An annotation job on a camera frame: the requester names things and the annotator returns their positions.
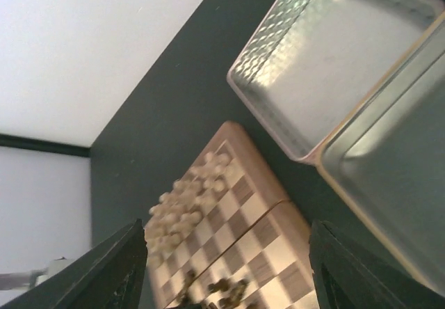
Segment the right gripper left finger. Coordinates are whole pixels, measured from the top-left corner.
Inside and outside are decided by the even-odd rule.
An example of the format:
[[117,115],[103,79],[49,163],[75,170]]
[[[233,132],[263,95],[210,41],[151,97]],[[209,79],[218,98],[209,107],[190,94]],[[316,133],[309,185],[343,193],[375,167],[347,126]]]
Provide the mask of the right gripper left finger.
[[137,308],[147,261],[140,219],[2,308]]

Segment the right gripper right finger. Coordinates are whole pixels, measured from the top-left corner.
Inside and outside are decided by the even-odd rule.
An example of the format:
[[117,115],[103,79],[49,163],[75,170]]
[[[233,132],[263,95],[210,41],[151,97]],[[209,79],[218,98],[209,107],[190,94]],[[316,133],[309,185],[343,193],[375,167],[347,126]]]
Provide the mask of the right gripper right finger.
[[309,260],[320,308],[443,308],[444,297],[329,222],[314,221]]

